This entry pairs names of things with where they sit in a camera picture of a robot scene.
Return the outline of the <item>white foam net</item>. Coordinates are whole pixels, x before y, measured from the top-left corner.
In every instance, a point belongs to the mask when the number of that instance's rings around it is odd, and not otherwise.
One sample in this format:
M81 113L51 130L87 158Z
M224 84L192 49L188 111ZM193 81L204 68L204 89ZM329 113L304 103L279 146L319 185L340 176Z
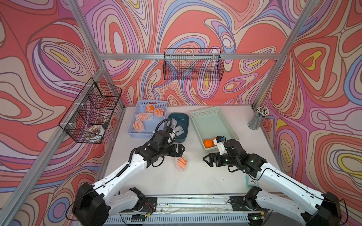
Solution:
M177 126L178 121L174 118L172 118L172 124L171 124L171 128L174 129Z
M184 133L184 129L182 128L181 125L177 126L174 128L174 133L176 136L180 136Z
M176 169L180 172L184 172L187 169L188 160L185 157L176 157L175 158L175 166Z

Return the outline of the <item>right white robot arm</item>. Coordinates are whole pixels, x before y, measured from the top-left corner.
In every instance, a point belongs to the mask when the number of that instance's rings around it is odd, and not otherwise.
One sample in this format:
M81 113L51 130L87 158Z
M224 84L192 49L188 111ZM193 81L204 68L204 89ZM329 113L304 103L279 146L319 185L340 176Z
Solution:
M341 225L340 201L333 193L322 193L296 181L260 155L247 153L234 139L218 136L214 144L219 151L203 158L210 167L234 167L235 171L249 175L254 181L268 183L286 195L283 198L253 186L240 200L235 196L230 198L235 208L275 211L304 226Z

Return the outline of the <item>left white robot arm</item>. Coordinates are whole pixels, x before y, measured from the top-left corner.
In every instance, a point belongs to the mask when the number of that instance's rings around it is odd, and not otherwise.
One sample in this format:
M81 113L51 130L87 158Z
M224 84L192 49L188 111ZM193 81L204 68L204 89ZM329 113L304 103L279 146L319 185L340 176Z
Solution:
M93 183L84 183L77 191L72 213L83 226L102 226L108 217L123 211L145 210L145 195L137 188L119 194L119 190L135 175L158 159L181 157L185 147L175 144L171 129L156 131L144 145L131 151L127 162L108 176Z

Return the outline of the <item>lavender perforated plastic basket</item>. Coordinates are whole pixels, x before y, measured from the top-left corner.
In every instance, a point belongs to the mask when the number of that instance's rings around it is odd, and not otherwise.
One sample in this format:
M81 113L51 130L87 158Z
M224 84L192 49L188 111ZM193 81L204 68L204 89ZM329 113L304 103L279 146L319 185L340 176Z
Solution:
M131 138L151 138L156 126L166 118L167 101L139 100L127 130Z

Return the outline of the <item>small mint alarm clock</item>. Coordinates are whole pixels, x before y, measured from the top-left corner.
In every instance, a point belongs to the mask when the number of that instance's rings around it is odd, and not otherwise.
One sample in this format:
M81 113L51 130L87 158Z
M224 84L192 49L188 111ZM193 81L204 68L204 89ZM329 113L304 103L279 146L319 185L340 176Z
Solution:
M257 186L258 187L258 181L250 177L249 175L246 176L246 183L248 187Z

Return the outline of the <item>dark teal plastic tray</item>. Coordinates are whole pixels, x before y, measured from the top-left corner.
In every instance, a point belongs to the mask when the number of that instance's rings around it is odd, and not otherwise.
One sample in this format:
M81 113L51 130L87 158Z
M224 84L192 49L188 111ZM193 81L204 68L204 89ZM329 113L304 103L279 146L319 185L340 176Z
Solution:
M189 116L185 113L171 113L169 114L168 118L176 119L178 121L177 126L181 125L182 128L184 129L184 133L180 136L177 136L175 139L175 143L183 143L188 136Z

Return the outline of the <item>mint green perforated basket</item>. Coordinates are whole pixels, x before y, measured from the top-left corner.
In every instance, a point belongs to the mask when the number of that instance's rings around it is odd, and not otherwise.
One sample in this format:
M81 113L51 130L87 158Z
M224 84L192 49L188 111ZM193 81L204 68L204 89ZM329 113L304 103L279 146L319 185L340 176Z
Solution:
M218 106L192 111L190 118L204 153L218 152L218 148L215 146L205 147L204 141L207 139L212 140L217 136L224 136L226 140L239 140L233 127Z

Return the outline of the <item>metal cup of pencils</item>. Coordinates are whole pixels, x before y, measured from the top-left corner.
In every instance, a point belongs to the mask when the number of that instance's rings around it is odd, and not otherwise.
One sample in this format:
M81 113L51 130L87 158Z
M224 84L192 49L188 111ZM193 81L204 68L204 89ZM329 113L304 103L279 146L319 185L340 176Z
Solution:
M253 118L249 121L248 127L251 130L258 130L260 126L262 125L263 121L266 119L266 117L269 115L270 110L265 106L259 106L255 109L255 114Z

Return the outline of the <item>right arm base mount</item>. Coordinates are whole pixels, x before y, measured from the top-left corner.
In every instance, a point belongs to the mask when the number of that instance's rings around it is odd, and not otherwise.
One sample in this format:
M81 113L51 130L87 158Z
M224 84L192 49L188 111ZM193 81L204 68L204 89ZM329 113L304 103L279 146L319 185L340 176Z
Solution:
M259 206L255 200L245 196L230 196L227 203L232 206L233 211L269 211Z

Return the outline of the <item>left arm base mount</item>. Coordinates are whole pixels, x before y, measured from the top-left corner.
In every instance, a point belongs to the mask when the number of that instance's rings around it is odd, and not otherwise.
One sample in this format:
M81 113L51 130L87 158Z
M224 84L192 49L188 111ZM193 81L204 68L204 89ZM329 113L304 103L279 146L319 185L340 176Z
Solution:
M133 209L128 209L122 212L131 213L131 212L145 212L145 213L154 213L157 206L157 197L156 196L146 196L141 201L136 203L136 206Z

